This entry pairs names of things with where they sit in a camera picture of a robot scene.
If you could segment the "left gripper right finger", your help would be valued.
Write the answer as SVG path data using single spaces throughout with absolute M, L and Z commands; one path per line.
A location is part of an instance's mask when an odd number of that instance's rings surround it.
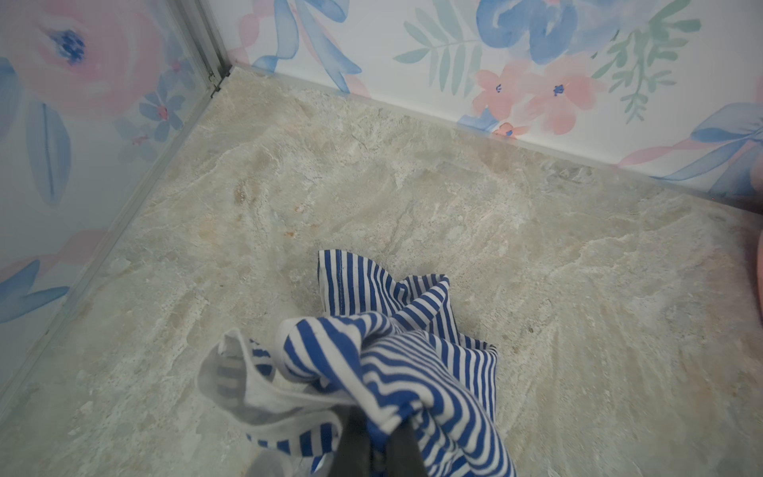
M 403 421 L 389 436 L 385 445 L 385 465 L 389 477 L 427 477 L 415 432 Z

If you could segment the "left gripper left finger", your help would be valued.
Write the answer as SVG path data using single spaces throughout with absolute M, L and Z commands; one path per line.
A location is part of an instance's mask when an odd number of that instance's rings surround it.
M 367 423 L 367 417 L 359 407 L 348 411 L 329 477 L 371 476 L 372 446 Z

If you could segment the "blue white striped cloth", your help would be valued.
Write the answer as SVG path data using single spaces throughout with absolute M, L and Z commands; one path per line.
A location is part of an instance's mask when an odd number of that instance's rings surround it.
M 408 421 L 428 476 L 512 476 L 496 427 L 498 353 L 462 334 L 443 274 L 394 279 L 324 250 L 323 311 L 281 322 L 265 345 L 230 330 L 204 359 L 201 394 L 258 446 L 252 476 L 328 476 L 347 413 L 366 415 L 371 476 Z

